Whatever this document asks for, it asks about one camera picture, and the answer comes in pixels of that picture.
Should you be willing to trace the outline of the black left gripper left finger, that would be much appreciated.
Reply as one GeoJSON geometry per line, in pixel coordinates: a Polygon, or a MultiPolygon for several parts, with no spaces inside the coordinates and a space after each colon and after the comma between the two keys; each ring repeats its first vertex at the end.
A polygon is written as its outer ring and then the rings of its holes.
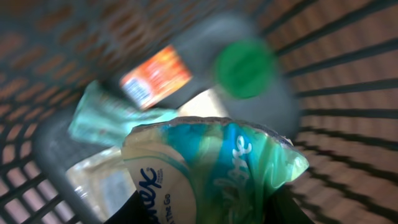
{"type": "Polygon", "coordinates": [[[146,210],[138,191],[104,224],[146,224],[146,210]]]}

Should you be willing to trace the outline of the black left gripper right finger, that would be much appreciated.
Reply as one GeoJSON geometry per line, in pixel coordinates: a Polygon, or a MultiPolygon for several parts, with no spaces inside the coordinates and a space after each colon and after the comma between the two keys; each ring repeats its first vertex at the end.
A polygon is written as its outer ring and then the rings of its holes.
{"type": "Polygon", "coordinates": [[[283,186],[270,197],[270,224],[314,224],[283,186]]]}

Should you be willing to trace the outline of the beige plastic pouch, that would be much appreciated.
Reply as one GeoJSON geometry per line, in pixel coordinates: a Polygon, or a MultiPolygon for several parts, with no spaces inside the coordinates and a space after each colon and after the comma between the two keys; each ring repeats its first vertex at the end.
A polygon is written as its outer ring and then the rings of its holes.
{"type": "Polygon", "coordinates": [[[137,111],[129,103],[94,86],[85,91],[68,132],[79,143],[101,149],[67,170],[75,192],[104,222],[135,192],[121,157],[121,146],[131,129],[140,124],[169,121],[178,116],[227,116],[213,90],[206,90],[177,110],[137,111]]]}

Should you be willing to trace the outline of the teal Kleenex tissue pack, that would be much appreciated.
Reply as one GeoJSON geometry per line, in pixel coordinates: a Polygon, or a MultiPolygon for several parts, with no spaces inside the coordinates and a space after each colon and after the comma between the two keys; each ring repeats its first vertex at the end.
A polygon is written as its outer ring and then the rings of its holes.
{"type": "Polygon", "coordinates": [[[135,127],[121,154],[151,223],[270,223],[270,197],[309,167],[268,127],[216,117],[135,127]]]}

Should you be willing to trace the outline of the orange small box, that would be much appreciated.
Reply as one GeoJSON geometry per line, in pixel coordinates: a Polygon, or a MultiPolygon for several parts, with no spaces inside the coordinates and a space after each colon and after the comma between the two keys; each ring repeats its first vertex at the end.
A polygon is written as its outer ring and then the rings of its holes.
{"type": "Polygon", "coordinates": [[[125,74],[119,81],[122,91],[146,110],[175,93],[192,79],[192,74],[172,45],[125,74]]]}

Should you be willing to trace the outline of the green lid jar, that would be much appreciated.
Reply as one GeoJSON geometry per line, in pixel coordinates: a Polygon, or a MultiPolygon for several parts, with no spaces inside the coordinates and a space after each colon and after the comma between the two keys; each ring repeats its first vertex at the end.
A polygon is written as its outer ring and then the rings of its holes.
{"type": "Polygon", "coordinates": [[[171,45],[193,78],[160,107],[177,109],[212,89],[230,118],[263,124],[287,138],[297,135],[298,99],[250,18],[230,12],[210,16],[171,45]]]}

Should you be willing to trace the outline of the grey plastic basket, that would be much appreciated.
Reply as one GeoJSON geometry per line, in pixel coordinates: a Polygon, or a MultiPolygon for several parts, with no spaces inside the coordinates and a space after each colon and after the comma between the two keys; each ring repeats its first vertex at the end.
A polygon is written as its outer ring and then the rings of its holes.
{"type": "Polygon", "coordinates": [[[83,90],[117,90],[224,12],[254,22],[298,99],[297,205],[314,223],[396,223],[396,0],[2,1],[1,222],[96,223],[65,177],[100,150],[67,136],[83,90]]]}

